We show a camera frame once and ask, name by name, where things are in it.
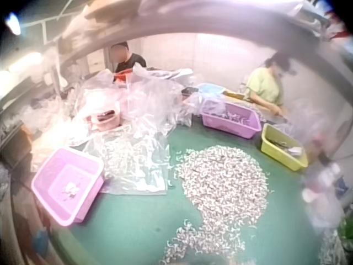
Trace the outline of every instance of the small metal part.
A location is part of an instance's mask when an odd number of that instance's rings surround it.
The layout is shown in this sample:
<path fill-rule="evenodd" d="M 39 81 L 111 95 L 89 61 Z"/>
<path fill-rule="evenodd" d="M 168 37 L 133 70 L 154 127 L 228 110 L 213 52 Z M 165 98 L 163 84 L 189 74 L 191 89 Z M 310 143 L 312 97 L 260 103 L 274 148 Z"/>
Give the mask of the small metal part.
<path fill-rule="evenodd" d="M 267 178 L 259 163 L 242 150 L 225 146 L 187 149 L 176 160 L 174 176 L 183 181 L 184 194 L 200 210 L 203 222 L 195 229 L 185 219 L 167 244 L 164 261 L 184 257 L 188 248 L 195 254 L 226 258 L 244 250 L 240 228 L 256 228 L 267 206 Z"/>

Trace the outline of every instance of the purple plastic basket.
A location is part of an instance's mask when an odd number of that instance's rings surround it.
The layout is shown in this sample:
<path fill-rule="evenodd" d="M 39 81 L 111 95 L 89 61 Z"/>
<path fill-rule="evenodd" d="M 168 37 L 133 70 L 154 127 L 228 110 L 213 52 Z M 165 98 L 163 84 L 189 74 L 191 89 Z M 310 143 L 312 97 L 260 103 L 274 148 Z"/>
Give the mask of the purple plastic basket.
<path fill-rule="evenodd" d="M 31 187 L 60 225 L 82 222 L 103 185 L 103 166 L 97 157 L 60 148 L 41 166 Z M 72 197 L 65 192 L 68 184 L 78 187 Z"/>
<path fill-rule="evenodd" d="M 258 115 L 251 109 L 238 106 L 233 103 L 225 102 L 227 112 L 241 115 L 249 120 L 249 126 L 247 126 L 241 123 L 237 123 L 235 121 L 231 121 L 206 113 L 204 110 L 207 109 L 210 104 L 216 105 L 219 104 L 219 102 L 213 100 L 206 100 L 204 102 L 201 110 L 202 122 L 204 126 L 221 131 L 226 131 L 228 133 L 235 134 L 246 139 L 250 139 L 254 136 L 255 133 L 262 130 Z"/>

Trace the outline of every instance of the green tabletop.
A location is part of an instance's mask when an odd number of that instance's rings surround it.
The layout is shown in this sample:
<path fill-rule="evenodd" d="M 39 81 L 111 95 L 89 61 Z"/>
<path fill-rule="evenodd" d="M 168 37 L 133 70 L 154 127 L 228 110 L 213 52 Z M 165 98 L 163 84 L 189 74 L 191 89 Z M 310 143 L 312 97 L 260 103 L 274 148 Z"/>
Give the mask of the green tabletop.
<path fill-rule="evenodd" d="M 257 140 L 245 140 L 225 132 L 208 129 L 200 122 L 191 128 L 179 126 L 169 136 L 172 164 L 177 151 L 201 150 L 213 145 L 238 147 L 259 161 L 270 173 L 269 205 L 257 229 L 245 228 L 245 251 L 237 262 L 256 265 L 318 264 L 319 237 L 304 211 L 299 174 L 291 172 L 261 153 Z M 131 196 L 99 194 L 85 221 L 69 230 L 54 229 L 55 244 L 66 258 L 76 264 L 156 265 L 163 257 L 167 240 L 189 219 L 198 226 L 202 218 L 185 197 L 181 180 L 170 179 L 175 187 L 167 195 Z M 226 264 L 221 257 L 194 255 L 189 251 L 187 264 Z"/>

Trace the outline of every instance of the black shirt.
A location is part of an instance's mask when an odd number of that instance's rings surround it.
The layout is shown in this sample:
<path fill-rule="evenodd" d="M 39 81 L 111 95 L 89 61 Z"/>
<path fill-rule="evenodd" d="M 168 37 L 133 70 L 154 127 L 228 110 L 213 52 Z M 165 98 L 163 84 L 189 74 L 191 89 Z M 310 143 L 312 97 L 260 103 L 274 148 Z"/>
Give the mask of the black shirt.
<path fill-rule="evenodd" d="M 146 67 L 146 61 L 144 60 L 144 58 L 142 58 L 141 55 L 132 54 L 127 62 L 118 63 L 115 72 L 119 73 L 119 72 L 121 72 L 123 70 L 129 69 L 129 68 L 133 68 L 135 62 L 138 62 L 142 67 Z"/>

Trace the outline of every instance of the green shirt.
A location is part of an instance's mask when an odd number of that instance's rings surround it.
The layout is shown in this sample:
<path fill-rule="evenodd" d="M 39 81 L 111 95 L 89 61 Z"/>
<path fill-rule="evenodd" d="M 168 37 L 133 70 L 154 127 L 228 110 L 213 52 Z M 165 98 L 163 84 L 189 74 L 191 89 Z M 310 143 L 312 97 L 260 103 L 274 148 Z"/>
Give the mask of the green shirt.
<path fill-rule="evenodd" d="M 259 97 L 277 106 L 283 105 L 283 88 L 281 82 L 275 78 L 268 68 L 255 69 L 248 78 L 245 90 L 245 100 L 250 100 L 250 91 Z"/>

